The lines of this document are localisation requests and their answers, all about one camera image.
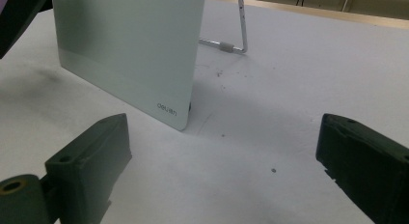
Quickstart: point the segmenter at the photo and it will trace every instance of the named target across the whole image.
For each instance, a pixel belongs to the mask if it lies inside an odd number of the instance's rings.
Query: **metal stand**
[[[243,40],[243,48],[235,47],[231,43],[215,42],[215,41],[210,41],[210,40],[202,39],[202,38],[199,39],[199,43],[210,46],[210,47],[215,47],[222,51],[230,52],[230,53],[243,54],[247,52],[248,44],[247,44],[246,16],[244,13],[244,0],[238,0],[238,10],[240,13],[241,36]]]

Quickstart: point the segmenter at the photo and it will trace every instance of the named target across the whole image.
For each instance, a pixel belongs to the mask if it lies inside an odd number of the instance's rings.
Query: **tabletop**
[[[409,146],[409,31],[247,7],[249,52],[198,47],[180,132],[59,65],[52,11],[0,61],[0,178],[126,113],[133,159],[102,223],[371,223],[315,160],[321,117]],[[235,4],[207,0],[201,36],[240,44]]]

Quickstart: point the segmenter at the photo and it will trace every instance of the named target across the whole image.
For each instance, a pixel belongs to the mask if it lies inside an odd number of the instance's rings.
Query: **white table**
[[[239,43],[236,13],[206,1],[202,36]],[[246,13],[245,56],[199,47],[183,132],[60,68],[53,13],[39,14],[0,61],[0,179],[42,177],[86,128],[126,113],[134,157],[102,223],[371,223],[314,158],[320,119],[347,116],[409,146],[409,31]]]

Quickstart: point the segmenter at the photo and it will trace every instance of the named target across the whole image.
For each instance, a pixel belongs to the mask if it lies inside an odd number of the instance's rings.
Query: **white board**
[[[53,0],[61,65],[182,130],[205,0]]]

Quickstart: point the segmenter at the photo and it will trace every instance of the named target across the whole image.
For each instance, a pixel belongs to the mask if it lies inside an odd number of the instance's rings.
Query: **small hole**
[[[18,189],[21,186],[21,182],[11,182],[3,187],[4,192],[11,192]]]
[[[70,160],[71,160],[70,156],[64,156],[64,157],[60,158],[60,162],[62,162],[62,163],[67,163]]]

